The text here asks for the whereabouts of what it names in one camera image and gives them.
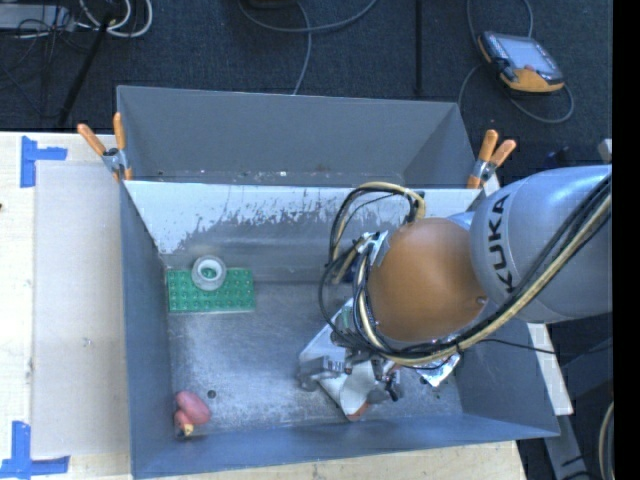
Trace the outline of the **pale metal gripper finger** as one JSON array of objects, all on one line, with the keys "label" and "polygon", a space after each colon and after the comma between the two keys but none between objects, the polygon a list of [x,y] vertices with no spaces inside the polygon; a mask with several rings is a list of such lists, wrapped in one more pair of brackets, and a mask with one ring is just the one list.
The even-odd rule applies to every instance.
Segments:
[{"label": "pale metal gripper finger", "polygon": [[298,381],[300,387],[307,392],[314,392],[318,389],[326,390],[330,382],[334,380],[334,375],[328,372],[320,373],[300,373]]},{"label": "pale metal gripper finger", "polygon": [[344,362],[328,355],[304,360],[299,364],[300,374],[343,374],[344,372]]}]

